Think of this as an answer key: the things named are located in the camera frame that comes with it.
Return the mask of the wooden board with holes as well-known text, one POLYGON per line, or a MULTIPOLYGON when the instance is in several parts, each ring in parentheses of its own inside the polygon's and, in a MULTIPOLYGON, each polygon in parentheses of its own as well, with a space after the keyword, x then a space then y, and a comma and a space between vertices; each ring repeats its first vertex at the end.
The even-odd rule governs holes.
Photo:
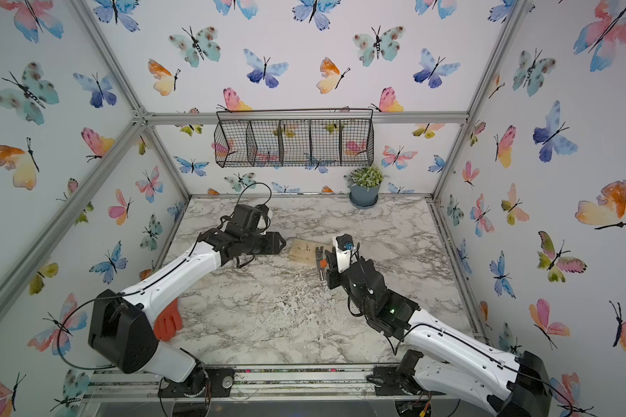
POLYGON ((323 243, 317 243, 309 240, 295 239, 288 254, 288 258, 292 262, 315 267, 318 264, 316 260, 316 250, 318 248, 325 249, 323 243))

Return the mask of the orange handled claw hammer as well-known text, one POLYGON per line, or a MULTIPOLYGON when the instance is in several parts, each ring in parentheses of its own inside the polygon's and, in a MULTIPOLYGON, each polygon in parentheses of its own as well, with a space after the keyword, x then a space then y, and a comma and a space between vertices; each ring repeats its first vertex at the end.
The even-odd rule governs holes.
POLYGON ((316 270, 318 271, 320 281, 325 280, 326 270, 328 269, 328 262, 325 252, 326 250, 324 246, 316 247, 316 270))

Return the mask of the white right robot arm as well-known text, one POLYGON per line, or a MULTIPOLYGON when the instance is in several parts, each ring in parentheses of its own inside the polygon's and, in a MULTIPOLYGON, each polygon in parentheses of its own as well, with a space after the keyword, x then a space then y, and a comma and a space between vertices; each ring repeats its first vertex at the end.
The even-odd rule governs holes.
POLYGON ((547 416, 553 390, 544 362, 479 342, 387 288, 371 260, 325 252, 318 273, 342 288, 353 316, 382 335, 403 357, 386 376, 374 373, 377 392, 429 397, 448 394, 493 416, 547 416))

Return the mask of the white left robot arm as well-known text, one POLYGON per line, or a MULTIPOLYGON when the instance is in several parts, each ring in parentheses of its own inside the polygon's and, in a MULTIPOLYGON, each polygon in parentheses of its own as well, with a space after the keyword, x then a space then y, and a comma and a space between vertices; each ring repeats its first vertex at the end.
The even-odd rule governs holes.
POLYGON ((209 379, 192 354, 158 340, 158 316, 193 284, 243 256, 277 255, 285 247, 278 232, 269 231, 265 204, 238 204, 217 228, 199 234, 173 262, 119 293, 106 290, 93 302, 88 344, 125 374, 137 371, 163 377, 187 389, 190 396, 209 379))

